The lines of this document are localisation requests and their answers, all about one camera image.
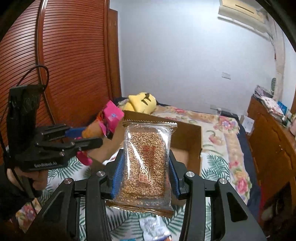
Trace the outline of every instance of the silver screw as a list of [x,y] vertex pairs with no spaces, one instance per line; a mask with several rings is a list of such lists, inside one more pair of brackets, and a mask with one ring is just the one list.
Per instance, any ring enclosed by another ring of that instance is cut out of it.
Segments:
[[102,176],[105,175],[105,172],[104,172],[104,171],[98,171],[98,172],[96,173],[96,175],[97,175],[98,177],[102,177]]
[[71,178],[66,178],[65,180],[64,180],[64,183],[65,184],[70,184],[72,182],[72,179]]
[[219,179],[219,182],[220,182],[221,184],[226,184],[226,183],[227,183],[227,180],[226,180],[225,178],[220,178],[220,179]]
[[186,172],[186,176],[188,176],[188,177],[194,177],[195,174],[194,174],[194,172]]

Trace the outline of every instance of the yellow plush toy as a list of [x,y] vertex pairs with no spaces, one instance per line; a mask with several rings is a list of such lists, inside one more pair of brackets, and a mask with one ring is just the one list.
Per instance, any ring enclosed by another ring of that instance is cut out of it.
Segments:
[[156,108],[156,99],[149,93],[129,95],[123,110],[151,114]]

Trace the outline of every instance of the pink snack package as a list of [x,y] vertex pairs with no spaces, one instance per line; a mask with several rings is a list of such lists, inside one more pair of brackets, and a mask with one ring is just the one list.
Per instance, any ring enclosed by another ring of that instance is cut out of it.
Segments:
[[[123,111],[112,101],[108,101],[105,108],[98,114],[96,122],[100,126],[103,134],[108,139],[112,139],[115,129],[123,116]],[[77,152],[76,157],[85,166],[90,166],[92,164],[92,159],[89,158],[84,151]]]

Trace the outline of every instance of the floral bedspread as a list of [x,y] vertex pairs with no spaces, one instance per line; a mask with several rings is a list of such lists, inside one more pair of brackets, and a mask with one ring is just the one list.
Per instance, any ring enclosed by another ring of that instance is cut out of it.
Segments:
[[[182,110],[172,106],[157,106],[152,115],[201,126],[202,153],[220,156],[226,161],[230,170],[230,183],[247,204],[252,184],[244,167],[244,154],[237,138],[239,126],[235,119]],[[203,170],[205,165],[207,162],[203,160]],[[203,177],[211,179],[213,173],[220,172],[216,165],[207,172],[204,171],[206,174]]]
[[[244,155],[237,138],[239,132],[235,119],[196,113],[175,107],[157,106],[152,113],[154,116],[164,117],[175,121],[199,125],[202,127],[202,171],[201,176],[205,179],[216,181],[218,178],[226,178],[241,198],[247,203],[252,184],[244,168]],[[41,206],[48,200],[58,185],[67,177],[81,180],[90,176],[90,168],[84,166],[78,159],[72,158],[66,168],[49,171],[48,185],[38,201]],[[211,233],[211,210],[210,200],[206,198],[206,234],[205,241],[210,240]],[[185,206],[174,206],[173,218],[163,218],[168,229],[172,233],[172,240],[178,240],[181,232]],[[132,213],[114,208],[106,208],[110,233],[113,241],[126,239],[143,240],[143,231],[139,226],[139,218],[151,214]],[[34,213],[29,205],[22,208],[17,214],[19,223],[25,231],[34,219]],[[81,199],[80,206],[80,241],[86,239],[85,233],[85,199]]]

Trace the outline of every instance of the electrical outlet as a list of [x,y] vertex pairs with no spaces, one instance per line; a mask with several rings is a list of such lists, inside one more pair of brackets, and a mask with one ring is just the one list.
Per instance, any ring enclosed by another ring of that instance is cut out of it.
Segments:
[[222,78],[231,80],[231,76],[228,73],[222,72]]

